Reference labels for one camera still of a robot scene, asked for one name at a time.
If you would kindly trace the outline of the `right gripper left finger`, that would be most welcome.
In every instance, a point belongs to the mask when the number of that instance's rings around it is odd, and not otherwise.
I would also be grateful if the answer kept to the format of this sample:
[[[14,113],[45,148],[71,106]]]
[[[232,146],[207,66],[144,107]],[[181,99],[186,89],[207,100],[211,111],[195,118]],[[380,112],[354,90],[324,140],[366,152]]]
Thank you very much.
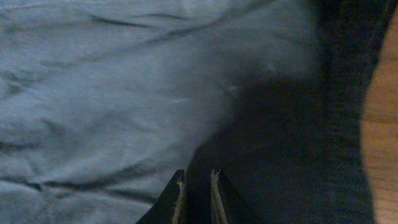
[[[177,170],[161,195],[136,224],[186,224],[187,184],[185,171]]]

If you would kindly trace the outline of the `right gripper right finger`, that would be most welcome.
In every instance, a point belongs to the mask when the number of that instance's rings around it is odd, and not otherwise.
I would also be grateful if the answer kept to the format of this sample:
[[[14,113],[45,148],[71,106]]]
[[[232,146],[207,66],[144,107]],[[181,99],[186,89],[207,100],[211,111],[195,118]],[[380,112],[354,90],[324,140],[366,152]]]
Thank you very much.
[[[221,170],[211,171],[210,195],[212,224],[258,224],[256,214]]]

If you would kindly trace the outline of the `navy blue shorts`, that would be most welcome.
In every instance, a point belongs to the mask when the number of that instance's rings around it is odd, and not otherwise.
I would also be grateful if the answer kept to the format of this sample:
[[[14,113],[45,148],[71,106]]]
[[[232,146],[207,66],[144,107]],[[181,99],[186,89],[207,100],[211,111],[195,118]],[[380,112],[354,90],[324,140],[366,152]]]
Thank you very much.
[[[258,223],[374,223],[360,122],[396,1],[2,1],[1,222],[136,223],[221,170]]]

